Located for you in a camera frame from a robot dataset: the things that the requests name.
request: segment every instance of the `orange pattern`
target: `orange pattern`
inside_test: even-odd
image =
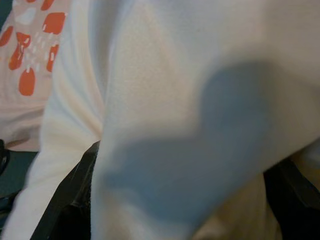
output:
[[[52,5],[52,3],[53,3],[54,1],[55,1],[55,0],[44,0],[43,4],[42,4],[42,6],[41,6],[41,10],[42,10],[42,11],[48,10],[48,9],[51,7],[51,5]]]
[[[16,39],[18,41],[15,51],[11,56],[9,62],[9,68],[11,70],[18,69],[21,66],[22,59],[24,57],[25,48],[30,45],[31,37],[30,35],[23,34],[21,32],[16,33]]]
[[[9,39],[11,37],[12,31],[13,31],[14,27],[13,26],[9,26],[2,34],[1,38],[0,38],[0,47],[6,45],[9,42]]]
[[[64,12],[52,12],[46,16],[42,29],[45,33],[59,34],[64,26],[66,15]]]
[[[36,76],[32,68],[26,69],[20,76],[19,91],[24,96],[31,96],[35,90]]]
[[[59,49],[59,45],[58,44],[55,45],[55,46],[52,46],[50,48],[49,59],[48,59],[47,65],[46,65],[46,69],[49,72],[52,72],[52,67],[54,65],[54,61],[56,59],[56,55],[57,55],[58,49]]]

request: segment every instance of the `sleeve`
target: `sleeve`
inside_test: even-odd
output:
[[[103,101],[91,66],[87,5],[80,0],[71,6],[53,69],[40,152],[15,201],[3,240],[30,239],[59,183],[101,138]]]

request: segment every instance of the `white fleece fabric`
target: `white fleece fabric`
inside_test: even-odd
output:
[[[281,239],[262,172],[320,136],[320,2],[77,0],[66,21],[3,239],[97,140],[91,239]]]

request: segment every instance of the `white sweater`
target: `white sweater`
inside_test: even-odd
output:
[[[319,1],[77,0],[63,37],[4,240],[98,140],[93,240],[281,239],[262,172],[320,136]]]

